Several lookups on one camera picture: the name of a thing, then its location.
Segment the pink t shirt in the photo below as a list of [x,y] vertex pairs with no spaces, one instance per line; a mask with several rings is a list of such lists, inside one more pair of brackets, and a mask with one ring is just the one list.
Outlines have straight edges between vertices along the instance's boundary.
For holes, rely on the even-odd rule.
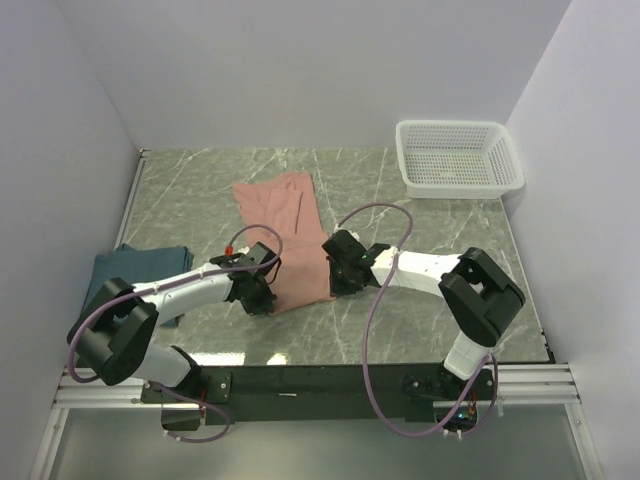
[[282,238],[282,264],[270,285],[274,313],[330,301],[330,268],[322,248],[328,235],[311,175],[288,172],[263,183],[234,183],[232,190],[244,224],[269,226]]

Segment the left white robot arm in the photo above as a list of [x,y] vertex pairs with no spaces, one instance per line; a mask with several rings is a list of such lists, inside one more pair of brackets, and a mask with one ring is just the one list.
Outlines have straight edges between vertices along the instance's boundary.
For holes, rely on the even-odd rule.
[[238,302],[249,315],[273,312],[276,296],[267,276],[280,265],[279,256],[258,242],[245,253],[215,257],[160,281],[105,282],[67,334],[68,365],[80,358],[94,372],[73,378],[109,386],[137,378],[164,385],[176,401],[193,399],[200,388],[199,365],[179,347],[156,345],[155,331],[209,304]]

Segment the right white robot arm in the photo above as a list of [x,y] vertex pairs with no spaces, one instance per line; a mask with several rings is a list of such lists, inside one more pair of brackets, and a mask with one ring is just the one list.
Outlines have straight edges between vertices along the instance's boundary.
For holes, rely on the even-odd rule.
[[322,249],[335,297],[388,284],[444,300],[459,328],[438,377],[440,390],[452,399],[473,388],[473,371],[526,303],[521,288],[480,248],[451,255],[402,251],[382,243],[365,248],[357,236],[341,229]]

